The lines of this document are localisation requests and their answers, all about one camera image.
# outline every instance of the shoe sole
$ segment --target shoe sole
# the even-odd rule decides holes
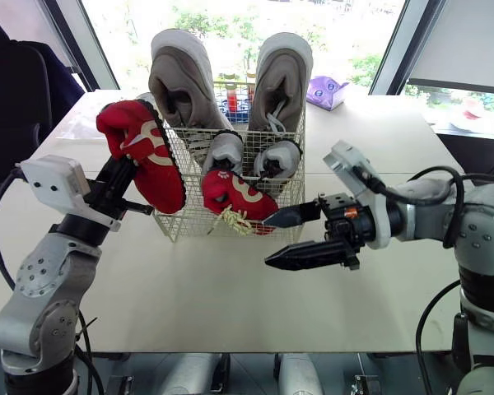
[[[276,33],[265,40],[260,48],[260,53],[258,56],[256,83],[258,83],[259,78],[263,74],[261,72],[261,68],[267,58],[271,55],[271,53],[274,53],[279,49],[290,49],[291,51],[298,53],[298,55],[304,60],[309,83],[309,79],[311,78],[311,69],[313,68],[313,54],[311,53],[311,47],[307,41],[302,39],[299,35],[295,35],[293,33]]]
[[[196,64],[199,73],[203,77],[203,83],[207,91],[214,97],[214,83],[212,69],[208,60],[207,50],[203,43],[191,35],[188,31],[180,29],[163,30],[151,41],[151,58],[155,60],[161,48],[172,47],[185,52]]]
[[[183,175],[181,174],[181,171],[179,170],[179,166],[175,160],[174,152],[172,151],[172,147],[170,146],[170,140],[168,138],[168,133],[166,132],[165,128],[163,128],[163,121],[159,118],[159,114],[157,111],[154,109],[154,106],[147,102],[144,99],[137,99],[137,102],[141,103],[145,108],[150,112],[150,115],[154,118],[154,121],[156,121],[157,125],[157,130],[161,133],[161,137],[163,138],[163,141],[165,142],[166,149],[168,150],[168,156],[172,160],[172,163],[174,164],[174,168],[177,170],[179,177],[181,178],[181,185],[183,186],[183,205],[181,209],[185,206],[187,202],[187,188],[184,185],[184,179]]]

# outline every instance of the sneaker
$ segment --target sneaker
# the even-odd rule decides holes
[[[229,206],[247,220],[263,221],[278,210],[274,199],[248,185],[237,174],[226,170],[211,170],[203,178],[203,205],[214,214]],[[265,235],[273,228],[256,224],[255,233]]]
[[[157,112],[145,100],[107,105],[97,115],[112,156],[130,156],[138,165],[134,179],[141,195],[158,211],[173,214],[185,204],[185,188]]]
[[[232,129],[214,97],[211,64],[203,43],[188,31],[163,30],[151,42],[148,87],[172,128]],[[212,139],[207,133],[176,131],[201,166]]]
[[[295,175],[301,157],[301,149],[290,140],[281,140],[258,153],[254,160],[254,175],[260,178],[256,188],[272,198],[278,198],[287,184],[285,179]]]
[[[298,128],[310,82],[313,55],[307,41],[292,33],[278,33],[265,40],[256,68],[256,88],[249,130],[271,132],[262,138],[248,133],[244,174],[251,175],[254,158]]]
[[[244,142],[240,135],[232,130],[222,130],[213,139],[209,147],[207,158],[202,165],[202,174],[210,170],[230,170],[241,173],[241,160],[244,151]]]

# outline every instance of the gray sneaker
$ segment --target gray sneaker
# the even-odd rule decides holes
[[[188,31],[163,30],[151,42],[148,87],[172,128],[232,129],[217,108],[211,64],[203,43]],[[206,133],[177,131],[201,166],[212,139]]]
[[[240,135],[232,130],[222,130],[213,139],[208,155],[202,165],[202,174],[221,169],[241,174],[244,143]]]
[[[272,144],[254,159],[254,175],[260,180],[253,186],[271,198],[278,198],[287,184],[285,179],[295,175],[301,157],[302,151],[295,142],[281,140]]]
[[[269,147],[296,131],[305,108],[305,96],[312,68],[311,47],[299,35],[278,33],[263,43],[256,68],[256,88],[249,117],[249,130],[270,133],[262,138],[256,133],[247,134],[244,175],[260,176],[263,166],[259,164],[258,169],[254,169],[257,156],[268,152]],[[288,150],[287,156],[296,158],[294,148],[288,144],[281,144],[277,146],[276,151]],[[285,173],[294,174],[300,163],[300,155],[298,161],[290,160],[289,163],[295,168],[287,169]],[[266,177],[271,177],[273,173],[266,173]],[[272,188],[270,180],[258,183],[258,186],[262,192],[275,197],[276,191],[279,191],[279,194],[283,187],[281,182],[275,180],[275,183],[278,184],[278,188]]]

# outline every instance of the purple tissue box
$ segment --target purple tissue box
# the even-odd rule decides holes
[[[340,85],[330,77],[313,77],[307,88],[306,99],[313,105],[331,111],[346,98],[348,85],[349,82]]]

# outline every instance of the white shoelace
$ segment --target white shoelace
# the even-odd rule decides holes
[[[276,134],[283,134],[286,132],[286,127],[283,126],[283,123],[278,120],[277,116],[282,111],[283,106],[286,104],[286,100],[280,101],[278,103],[277,108],[273,111],[273,113],[267,113],[267,119],[269,121],[269,127]]]

